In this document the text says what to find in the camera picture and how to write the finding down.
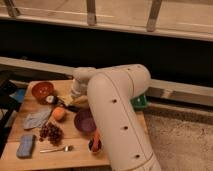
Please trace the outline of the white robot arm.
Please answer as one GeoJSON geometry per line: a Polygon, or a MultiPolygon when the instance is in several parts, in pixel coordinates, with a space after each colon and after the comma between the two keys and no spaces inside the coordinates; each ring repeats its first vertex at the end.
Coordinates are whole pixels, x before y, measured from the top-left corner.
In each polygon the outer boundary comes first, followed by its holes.
{"type": "Polygon", "coordinates": [[[73,97],[85,94],[114,171],[161,171],[151,143],[131,105],[149,87],[141,64],[73,70],[73,97]]]}

